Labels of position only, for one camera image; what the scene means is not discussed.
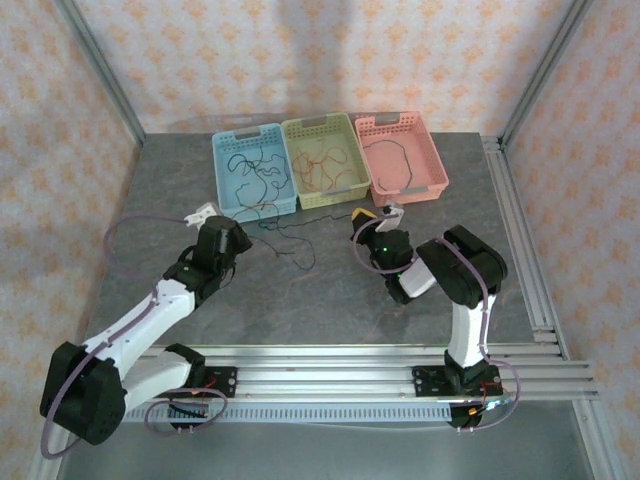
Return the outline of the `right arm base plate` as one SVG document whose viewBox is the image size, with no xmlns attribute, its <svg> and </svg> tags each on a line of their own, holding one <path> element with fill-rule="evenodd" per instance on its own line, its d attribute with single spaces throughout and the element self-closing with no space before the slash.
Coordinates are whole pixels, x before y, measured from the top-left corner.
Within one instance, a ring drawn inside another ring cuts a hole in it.
<svg viewBox="0 0 640 480">
<path fill-rule="evenodd" d="M 459 371 L 453 366 L 414 366 L 411 371 L 417 397 L 479 398 L 498 397 L 504 393 L 495 366 Z"/>
</svg>

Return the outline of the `aluminium mounting rail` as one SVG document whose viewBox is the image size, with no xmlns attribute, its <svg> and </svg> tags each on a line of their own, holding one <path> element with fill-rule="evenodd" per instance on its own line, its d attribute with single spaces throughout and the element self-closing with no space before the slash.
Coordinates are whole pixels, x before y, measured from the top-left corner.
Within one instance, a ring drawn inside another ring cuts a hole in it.
<svg viewBox="0 0 640 480">
<path fill-rule="evenodd" d="M 238 402 L 382 402 L 414 398 L 411 369 L 435 366 L 441 346 L 196 346 L 207 364 L 238 370 Z M 524 401 L 592 400 L 599 396 L 586 360 L 568 360 L 556 343 L 494 344 L 492 358 L 509 363 L 500 377 Z"/>
</svg>

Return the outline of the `small black control board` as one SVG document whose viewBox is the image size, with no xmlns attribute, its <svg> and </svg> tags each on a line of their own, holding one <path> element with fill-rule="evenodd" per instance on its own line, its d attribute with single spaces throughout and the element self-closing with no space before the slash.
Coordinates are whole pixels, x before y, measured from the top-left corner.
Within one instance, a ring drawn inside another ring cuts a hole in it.
<svg viewBox="0 0 640 480">
<path fill-rule="evenodd" d="M 502 396 L 499 397 L 498 399 L 494 399 L 491 401 L 487 401 L 485 404 L 482 404 L 480 406 L 477 407 L 472 407 L 468 410 L 468 414 L 470 416 L 477 416 L 477 415 L 481 415 L 487 411 L 491 411 L 497 407 L 503 406 L 503 405 L 507 405 L 509 403 L 511 403 L 513 401 L 513 399 L 511 397 L 506 397 L 506 396 Z"/>
<path fill-rule="evenodd" d="M 196 420 L 204 422 L 205 420 L 218 417 L 223 414 L 226 409 L 227 404 L 224 402 L 190 403 L 170 400 L 168 403 L 167 417 L 180 421 Z"/>
</svg>

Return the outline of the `aluminium side rail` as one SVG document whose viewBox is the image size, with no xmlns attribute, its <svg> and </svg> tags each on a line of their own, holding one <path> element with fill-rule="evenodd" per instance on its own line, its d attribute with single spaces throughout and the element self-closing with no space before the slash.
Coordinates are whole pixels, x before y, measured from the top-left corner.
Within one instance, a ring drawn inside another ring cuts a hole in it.
<svg viewBox="0 0 640 480">
<path fill-rule="evenodd" d="M 547 343 L 551 341 L 551 338 L 554 338 L 554 343 L 558 346 L 561 357 L 564 360 L 570 360 L 571 355 L 567 349 L 556 308 L 538 260 L 507 156 L 501 149 L 497 137 L 482 136 L 481 142 L 505 224 L 534 338 L 541 337 Z"/>
</svg>

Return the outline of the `aluminium frame post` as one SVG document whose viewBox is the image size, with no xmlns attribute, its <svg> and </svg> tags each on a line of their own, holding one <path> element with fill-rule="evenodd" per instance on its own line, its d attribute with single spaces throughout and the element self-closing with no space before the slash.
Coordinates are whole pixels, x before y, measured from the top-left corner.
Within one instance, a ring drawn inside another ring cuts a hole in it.
<svg viewBox="0 0 640 480">
<path fill-rule="evenodd" d="M 146 131 L 76 0 L 53 0 L 53 2 L 101 81 L 134 142 L 138 147 L 142 147 L 146 140 Z"/>
<path fill-rule="evenodd" d="M 565 50 L 569 47 L 579 27 L 582 25 L 593 3 L 594 0 L 572 0 L 567 13 L 556 29 L 531 79 L 527 83 L 510 115 L 503 133 L 497 138 L 502 151 L 508 150 L 514 143 L 518 132 L 533 110 L 547 81 L 554 73 L 556 66 L 561 60 Z"/>
</svg>

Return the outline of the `green plastic basket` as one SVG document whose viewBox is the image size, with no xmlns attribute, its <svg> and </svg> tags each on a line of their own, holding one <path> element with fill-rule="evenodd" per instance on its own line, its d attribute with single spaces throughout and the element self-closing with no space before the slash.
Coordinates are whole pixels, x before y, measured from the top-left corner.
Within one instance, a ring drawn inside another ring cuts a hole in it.
<svg viewBox="0 0 640 480">
<path fill-rule="evenodd" d="M 347 114 L 290 119 L 281 127 L 302 209 L 366 196 L 371 177 Z"/>
</svg>

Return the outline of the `blue plastic basket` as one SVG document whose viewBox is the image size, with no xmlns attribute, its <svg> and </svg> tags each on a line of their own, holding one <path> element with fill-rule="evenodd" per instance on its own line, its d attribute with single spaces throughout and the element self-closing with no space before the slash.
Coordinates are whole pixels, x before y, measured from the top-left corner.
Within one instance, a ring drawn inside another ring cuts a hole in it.
<svg viewBox="0 0 640 480">
<path fill-rule="evenodd" d="M 212 136 L 218 205 L 239 223 L 293 214 L 298 193 L 278 123 Z"/>
</svg>

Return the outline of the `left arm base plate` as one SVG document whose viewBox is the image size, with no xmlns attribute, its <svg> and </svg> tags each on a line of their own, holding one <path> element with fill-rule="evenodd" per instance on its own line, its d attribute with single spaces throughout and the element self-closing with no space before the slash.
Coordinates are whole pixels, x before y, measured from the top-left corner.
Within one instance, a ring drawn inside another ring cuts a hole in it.
<svg viewBox="0 0 640 480">
<path fill-rule="evenodd" d="M 233 366 L 206 366 L 201 379 L 196 382 L 200 389 L 214 389 L 228 398 L 235 397 L 238 369 Z"/>
</svg>

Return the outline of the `pink plastic basket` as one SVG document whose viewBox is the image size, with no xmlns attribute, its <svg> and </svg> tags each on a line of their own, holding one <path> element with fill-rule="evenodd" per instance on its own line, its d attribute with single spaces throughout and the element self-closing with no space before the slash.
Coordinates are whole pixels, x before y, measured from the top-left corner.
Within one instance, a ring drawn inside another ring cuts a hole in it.
<svg viewBox="0 0 640 480">
<path fill-rule="evenodd" d="M 354 122 L 371 176 L 376 206 L 438 199 L 449 177 L 430 131 L 417 111 L 361 117 Z"/>
</svg>

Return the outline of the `aluminium frame leg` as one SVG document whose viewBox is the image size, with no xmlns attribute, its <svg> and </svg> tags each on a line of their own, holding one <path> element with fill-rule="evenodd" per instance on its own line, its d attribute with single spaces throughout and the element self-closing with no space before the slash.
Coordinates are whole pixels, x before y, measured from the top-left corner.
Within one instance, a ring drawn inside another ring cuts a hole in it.
<svg viewBox="0 0 640 480">
<path fill-rule="evenodd" d="M 594 480 L 628 480 L 601 402 L 576 400 L 572 404 Z"/>
<path fill-rule="evenodd" d="M 61 457 L 53 460 L 44 458 L 40 445 L 37 445 L 25 480 L 57 480 L 61 464 Z"/>
</svg>

